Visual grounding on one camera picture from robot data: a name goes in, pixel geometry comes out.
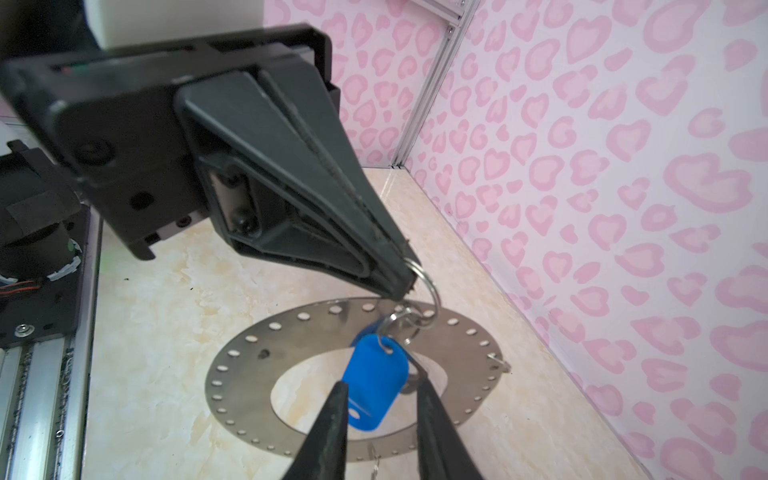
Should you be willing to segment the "key with blue tag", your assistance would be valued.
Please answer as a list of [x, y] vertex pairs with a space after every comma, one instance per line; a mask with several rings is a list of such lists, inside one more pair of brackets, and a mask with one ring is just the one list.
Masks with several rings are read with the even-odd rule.
[[423, 329], [421, 312], [402, 306], [363, 328], [351, 343], [352, 355], [342, 376], [348, 386], [349, 425], [376, 430], [397, 397], [415, 392], [427, 370], [408, 350]]

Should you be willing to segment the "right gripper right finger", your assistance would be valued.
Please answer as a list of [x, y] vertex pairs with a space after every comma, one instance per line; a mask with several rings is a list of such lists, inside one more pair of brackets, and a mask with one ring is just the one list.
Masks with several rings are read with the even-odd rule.
[[417, 389], [418, 467], [422, 480], [482, 480], [430, 380]]

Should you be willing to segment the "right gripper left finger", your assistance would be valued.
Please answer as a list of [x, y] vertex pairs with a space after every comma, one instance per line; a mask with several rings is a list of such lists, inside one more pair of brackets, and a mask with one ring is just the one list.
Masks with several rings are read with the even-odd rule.
[[348, 385], [338, 381], [283, 480], [344, 480], [347, 431]]

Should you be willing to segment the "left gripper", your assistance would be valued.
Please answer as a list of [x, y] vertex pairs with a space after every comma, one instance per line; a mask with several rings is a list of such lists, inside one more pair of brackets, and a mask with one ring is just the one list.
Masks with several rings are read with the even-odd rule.
[[258, 146], [278, 116], [259, 71], [243, 72], [302, 49], [329, 81], [332, 40], [300, 23], [7, 59], [1, 91], [136, 258], [152, 259], [184, 218], [204, 218], [207, 200], [237, 253], [315, 270], [295, 256], [309, 236], [291, 223], [289, 194], [262, 167]]

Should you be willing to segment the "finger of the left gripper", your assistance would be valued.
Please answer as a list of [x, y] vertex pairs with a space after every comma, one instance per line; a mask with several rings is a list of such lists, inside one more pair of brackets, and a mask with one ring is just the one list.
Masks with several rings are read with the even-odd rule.
[[257, 83], [277, 119], [258, 146], [308, 239], [296, 258], [377, 294], [407, 294], [416, 254], [370, 185], [339, 119], [337, 90], [302, 59], [263, 67]]

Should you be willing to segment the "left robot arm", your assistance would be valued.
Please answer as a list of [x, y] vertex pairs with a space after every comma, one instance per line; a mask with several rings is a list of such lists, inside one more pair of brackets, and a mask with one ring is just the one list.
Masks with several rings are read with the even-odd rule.
[[236, 253], [400, 300], [423, 276], [339, 118], [332, 43], [307, 24], [5, 60], [40, 142], [1, 160], [1, 244], [90, 203], [142, 260], [209, 220]]

